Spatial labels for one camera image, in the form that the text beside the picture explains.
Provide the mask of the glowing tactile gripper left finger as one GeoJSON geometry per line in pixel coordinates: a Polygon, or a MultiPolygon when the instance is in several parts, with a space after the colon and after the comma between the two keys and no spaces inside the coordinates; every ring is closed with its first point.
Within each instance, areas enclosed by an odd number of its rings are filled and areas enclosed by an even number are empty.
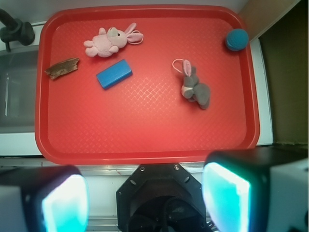
{"type": "Polygon", "coordinates": [[[87,181],[75,166],[0,173],[2,232],[85,232],[89,207],[87,181]]]}

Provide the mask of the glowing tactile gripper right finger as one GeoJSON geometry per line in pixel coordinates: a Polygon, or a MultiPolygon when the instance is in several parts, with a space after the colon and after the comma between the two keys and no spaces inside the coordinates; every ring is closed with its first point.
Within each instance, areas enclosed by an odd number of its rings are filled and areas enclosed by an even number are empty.
{"type": "Polygon", "coordinates": [[[289,146],[210,153],[202,171],[206,209],[220,232],[306,232],[309,154],[289,146]]]}

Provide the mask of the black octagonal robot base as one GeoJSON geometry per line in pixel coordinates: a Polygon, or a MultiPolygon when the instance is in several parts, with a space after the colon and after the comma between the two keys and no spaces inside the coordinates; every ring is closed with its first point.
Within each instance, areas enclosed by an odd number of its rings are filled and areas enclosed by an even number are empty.
{"type": "Polygon", "coordinates": [[[179,164],[142,164],[116,192],[122,232],[209,232],[201,184],[179,164]]]}

